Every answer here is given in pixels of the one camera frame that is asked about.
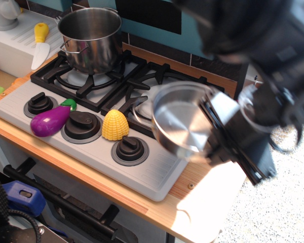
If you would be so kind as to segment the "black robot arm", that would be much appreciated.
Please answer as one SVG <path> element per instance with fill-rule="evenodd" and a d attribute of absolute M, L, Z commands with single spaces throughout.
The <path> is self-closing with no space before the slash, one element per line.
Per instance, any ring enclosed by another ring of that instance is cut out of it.
<path fill-rule="evenodd" d="M 198 26 L 203 52 L 252 64 L 263 84 L 231 118 L 205 95 L 199 107 L 213 125 L 212 161 L 237 162 L 252 184 L 276 175 L 270 148 L 275 127 L 304 126 L 304 1 L 175 1 Z"/>

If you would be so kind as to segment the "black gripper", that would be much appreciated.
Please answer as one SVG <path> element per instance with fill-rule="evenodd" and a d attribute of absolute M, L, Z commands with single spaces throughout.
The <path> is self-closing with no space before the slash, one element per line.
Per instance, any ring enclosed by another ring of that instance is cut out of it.
<path fill-rule="evenodd" d="M 208 91 L 199 107 L 212 125 L 204 147 L 211 165 L 236 162 L 253 185 L 276 176 L 269 134 L 256 130 L 236 101 L 222 92 Z"/>

